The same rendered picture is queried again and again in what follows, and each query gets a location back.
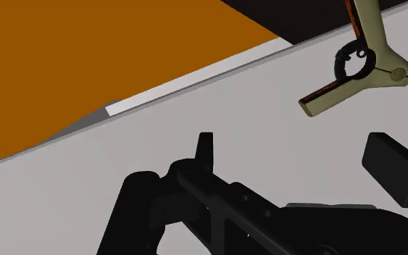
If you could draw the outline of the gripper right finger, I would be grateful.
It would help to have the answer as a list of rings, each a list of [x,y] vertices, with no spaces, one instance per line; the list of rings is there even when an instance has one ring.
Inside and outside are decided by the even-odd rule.
[[[367,137],[362,166],[402,208],[408,209],[408,149],[386,133]]]

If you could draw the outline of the beige hinged kitchen tool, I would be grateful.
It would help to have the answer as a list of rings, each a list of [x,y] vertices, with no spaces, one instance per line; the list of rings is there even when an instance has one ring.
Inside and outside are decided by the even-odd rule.
[[[314,117],[368,88],[408,85],[408,61],[389,45],[378,0],[345,0],[356,39],[337,51],[336,80],[299,99]]]

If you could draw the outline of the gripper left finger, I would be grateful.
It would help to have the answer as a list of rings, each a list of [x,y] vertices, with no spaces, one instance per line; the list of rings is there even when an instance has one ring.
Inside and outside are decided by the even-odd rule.
[[[196,155],[173,162],[164,177],[128,175],[96,255],[159,255],[166,225],[182,222],[211,255],[288,255],[272,230],[277,207],[213,173],[213,134],[200,133]]]

